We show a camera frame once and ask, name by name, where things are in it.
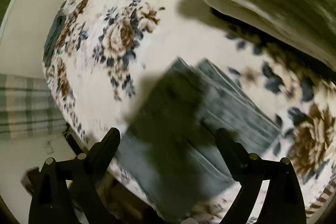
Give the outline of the blue denim pants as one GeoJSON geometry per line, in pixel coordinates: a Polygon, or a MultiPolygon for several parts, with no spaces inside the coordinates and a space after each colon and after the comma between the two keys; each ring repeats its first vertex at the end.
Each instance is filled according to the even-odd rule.
{"type": "Polygon", "coordinates": [[[281,132],[209,60],[190,67],[176,59],[123,134],[117,164],[165,220],[178,222],[234,182],[215,145],[220,128],[257,154],[281,132]]]}

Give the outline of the plaid green curtain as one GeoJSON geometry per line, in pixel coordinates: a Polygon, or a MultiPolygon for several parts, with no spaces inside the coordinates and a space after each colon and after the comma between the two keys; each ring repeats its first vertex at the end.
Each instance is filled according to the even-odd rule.
{"type": "Polygon", "coordinates": [[[60,134],[66,127],[44,80],[1,74],[1,140],[60,134]]]}

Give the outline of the dark green cloth on bed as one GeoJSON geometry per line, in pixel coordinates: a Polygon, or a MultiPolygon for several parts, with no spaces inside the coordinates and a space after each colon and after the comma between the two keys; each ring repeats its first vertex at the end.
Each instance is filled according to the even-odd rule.
{"type": "Polygon", "coordinates": [[[62,10],[59,10],[56,14],[52,26],[50,28],[49,34],[44,45],[43,52],[43,62],[45,67],[49,67],[51,64],[52,55],[56,46],[56,42],[61,34],[62,29],[66,21],[66,15],[62,10]]]}

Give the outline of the floral bed blanket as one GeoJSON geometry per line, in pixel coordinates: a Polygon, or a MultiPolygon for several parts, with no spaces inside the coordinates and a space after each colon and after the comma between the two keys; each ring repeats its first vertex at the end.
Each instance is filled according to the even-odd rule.
{"type": "MultiPolygon", "coordinates": [[[[66,21],[43,70],[84,147],[112,127],[122,137],[176,59],[190,67],[207,59],[279,127],[259,155],[292,162],[307,223],[327,219],[335,205],[335,68],[204,0],[65,0],[60,10],[66,21]]],[[[109,172],[164,219],[117,155],[109,172]]],[[[175,223],[220,222],[239,188],[234,181],[175,223]]]]}

